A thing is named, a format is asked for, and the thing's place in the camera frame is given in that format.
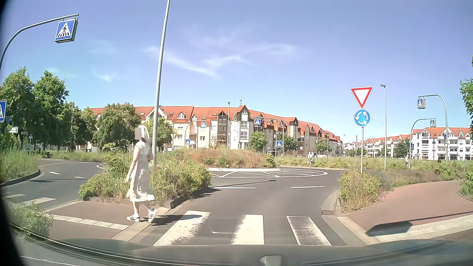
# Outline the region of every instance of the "blue sky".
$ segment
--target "blue sky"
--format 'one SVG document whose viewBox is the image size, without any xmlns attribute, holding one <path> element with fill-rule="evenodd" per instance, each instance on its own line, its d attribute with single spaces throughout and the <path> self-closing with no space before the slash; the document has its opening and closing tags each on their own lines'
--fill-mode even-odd
<svg viewBox="0 0 473 266">
<path fill-rule="evenodd" d="M 4 11 L 1 46 L 20 28 L 79 13 L 76 40 L 53 41 L 57 23 L 28 29 L 10 45 L 1 78 L 26 66 L 66 80 L 81 108 L 153 106 L 165 0 L 15 0 Z M 350 88 L 373 86 L 365 139 L 409 133 L 419 118 L 468 127 L 460 80 L 473 77 L 469 0 L 173 0 L 160 105 L 231 106 L 296 116 L 353 141 L 359 106 Z M 419 122 L 416 128 L 425 127 Z"/>
</svg>

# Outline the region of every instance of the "yield sign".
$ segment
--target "yield sign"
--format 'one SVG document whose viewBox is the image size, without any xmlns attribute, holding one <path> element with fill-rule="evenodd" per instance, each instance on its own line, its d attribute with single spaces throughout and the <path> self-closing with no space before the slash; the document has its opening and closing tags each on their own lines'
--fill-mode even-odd
<svg viewBox="0 0 473 266">
<path fill-rule="evenodd" d="M 373 87 L 351 88 L 351 92 L 358 101 L 359 107 L 363 109 Z"/>
</svg>

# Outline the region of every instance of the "white dress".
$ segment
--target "white dress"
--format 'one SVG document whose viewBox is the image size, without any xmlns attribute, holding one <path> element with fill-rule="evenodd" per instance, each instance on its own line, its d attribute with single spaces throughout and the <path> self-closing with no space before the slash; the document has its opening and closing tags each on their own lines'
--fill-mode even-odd
<svg viewBox="0 0 473 266">
<path fill-rule="evenodd" d="M 135 169 L 130 175 L 130 189 L 127 197 L 133 202 L 144 202 L 154 200 L 154 195 L 149 186 L 149 164 L 148 152 L 151 148 L 149 143 L 139 141 L 135 147 L 139 147 L 140 157 L 136 163 Z"/>
</svg>

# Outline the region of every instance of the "woman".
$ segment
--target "woman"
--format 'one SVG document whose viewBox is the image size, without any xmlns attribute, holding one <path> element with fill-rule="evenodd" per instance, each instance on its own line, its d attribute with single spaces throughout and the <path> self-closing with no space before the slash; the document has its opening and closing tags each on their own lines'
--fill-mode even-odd
<svg viewBox="0 0 473 266">
<path fill-rule="evenodd" d="M 139 125 L 137 128 L 138 138 L 140 141 L 136 143 L 135 150 L 133 152 L 133 161 L 130 165 L 130 170 L 126 175 L 125 182 L 130 182 L 130 189 L 128 189 L 127 197 L 133 203 L 133 209 L 135 214 L 126 217 L 129 221 L 140 221 L 140 205 L 148 210 L 148 222 L 152 222 L 157 210 L 153 209 L 149 205 L 150 200 L 154 200 L 154 195 L 149 186 L 149 164 L 148 160 L 153 159 L 151 153 L 151 145 L 149 143 L 149 132 L 148 129 Z"/>
</svg>

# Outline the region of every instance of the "woman's arm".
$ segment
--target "woman's arm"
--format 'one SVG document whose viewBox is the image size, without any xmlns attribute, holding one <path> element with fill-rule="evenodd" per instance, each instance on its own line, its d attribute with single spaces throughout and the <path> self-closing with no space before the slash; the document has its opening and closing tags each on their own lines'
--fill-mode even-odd
<svg viewBox="0 0 473 266">
<path fill-rule="evenodd" d="M 141 148 L 138 146 L 135 146 L 135 150 L 133 151 L 133 160 L 131 161 L 131 165 L 130 165 L 130 170 L 128 170 L 128 174 L 126 175 L 126 178 L 125 178 L 126 183 L 128 183 L 128 181 L 130 180 L 131 172 L 133 172 L 133 170 L 136 167 L 136 163 L 140 159 L 140 152 L 141 152 Z"/>
</svg>

